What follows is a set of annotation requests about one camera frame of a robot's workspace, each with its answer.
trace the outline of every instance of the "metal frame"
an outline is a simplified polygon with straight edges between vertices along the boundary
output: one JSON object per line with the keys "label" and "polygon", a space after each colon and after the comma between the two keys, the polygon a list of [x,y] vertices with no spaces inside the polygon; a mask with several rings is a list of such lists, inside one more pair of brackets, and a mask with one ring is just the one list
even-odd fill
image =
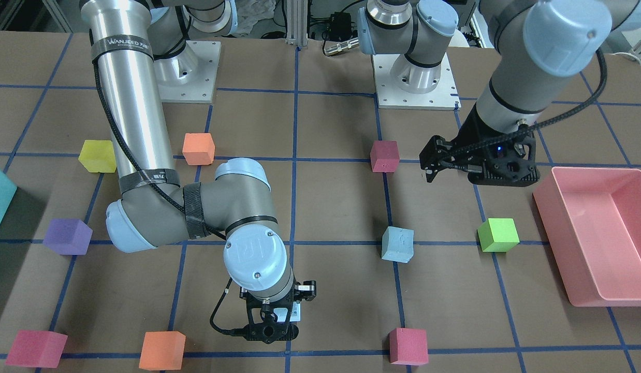
{"label": "metal frame", "polygon": [[286,9],[288,24],[286,43],[306,48],[309,44],[307,39],[307,0],[286,0]]}

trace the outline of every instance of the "green cube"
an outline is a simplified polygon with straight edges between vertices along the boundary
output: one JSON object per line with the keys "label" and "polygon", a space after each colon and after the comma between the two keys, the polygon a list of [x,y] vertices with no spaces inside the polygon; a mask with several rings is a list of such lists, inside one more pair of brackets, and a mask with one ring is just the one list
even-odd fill
{"label": "green cube", "polygon": [[483,252],[508,252],[521,242],[514,220],[510,218],[487,219],[477,229],[477,235]]}
{"label": "green cube", "polygon": [[109,140],[86,140],[83,142],[79,162],[90,173],[114,173],[115,155]]}

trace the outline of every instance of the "purple cube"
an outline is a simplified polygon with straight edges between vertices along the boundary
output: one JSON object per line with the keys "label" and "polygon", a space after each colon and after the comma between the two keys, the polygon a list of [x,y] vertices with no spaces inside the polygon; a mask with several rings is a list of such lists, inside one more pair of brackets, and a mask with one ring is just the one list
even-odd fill
{"label": "purple cube", "polygon": [[5,360],[25,368],[57,368],[67,335],[48,331],[19,331]]}
{"label": "purple cube", "polygon": [[93,230],[79,219],[53,219],[44,237],[44,246],[60,255],[84,255]]}

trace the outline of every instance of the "metal base plate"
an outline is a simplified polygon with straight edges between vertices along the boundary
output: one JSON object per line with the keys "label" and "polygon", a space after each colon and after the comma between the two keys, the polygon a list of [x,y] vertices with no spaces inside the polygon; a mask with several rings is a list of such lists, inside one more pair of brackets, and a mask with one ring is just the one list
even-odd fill
{"label": "metal base plate", "polygon": [[187,41],[188,47],[196,53],[200,64],[195,77],[183,85],[159,86],[162,102],[186,102],[190,104],[211,104],[214,98],[215,80],[219,67],[222,44],[219,41]]}
{"label": "metal base plate", "polygon": [[438,81],[438,87],[428,94],[411,94],[394,83],[389,72],[398,57],[398,54],[373,56],[373,75],[380,108],[454,110],[457,105],[458,108],[461,108],[447,54],[444,55],[441,62],[443,72]]}

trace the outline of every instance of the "blue joint cap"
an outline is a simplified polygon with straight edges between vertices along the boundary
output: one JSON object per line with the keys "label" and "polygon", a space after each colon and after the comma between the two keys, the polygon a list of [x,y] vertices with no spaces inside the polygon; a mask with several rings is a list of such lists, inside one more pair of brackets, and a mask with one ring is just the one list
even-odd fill
{"label": "blue joint cap", "polygon": [[366,19],[364,7],[358,10],[358,38],[360,39],[360,50],[364,54],[375,54],[371,31],[369,31],[369,21]]}
{"label": "blue joint cap", "polygon": [[230,159],[228,162],[217,167],[217,170],[214,172],[214,179],[217,180],[219,177],[229,174],[245,175],[261,180],[268,186],[268,189],[272,191],[272,188],[270,188],[270,184],[268,183],[265,170],[263,170],[261,163],[256,162],[254,159]]}
{"label": "blue joint cap", "polygon": [[154,9],[150,9],[150,17],[151,17],[150,24],[153,24],[153,23],[159,21],[160,19],[162,19],[162,17],[164,17],[164,14],[166,14],[166,12],[168,12],[169,9],[171,9],[171,8],[154,8]]}
{"label": "blue joint cap", "polygon": [[231,3],[231,29],[228,31],[228,35],[235,33],[238,29],[238,7],[235,0],[228,0]]}
{"label": "blue joint cap", "polygon": [[136,230],[122,208],[121,200],[107,207],[107,231],[112,243],[121,252],[133,253],[156,248]]}
{"label": "blue joint cap", "polygon": [[641,28],[641,0],[638,5],[633,9],[633,12],[625,19],[625,21],[617,28],[620,31],[632,31]]}
{"label": "blue joint cap", "polygon": [[456,10],[443,0],[420,0],[417,14],[423,23],[443,36],[452,37],[458,26]]}
{"label": "blue joint cap", "polygon": [[526,16],[523,44],[546,73],[572,76],[588,66],[612,24],[608,8],[598,0],[542,0]]}

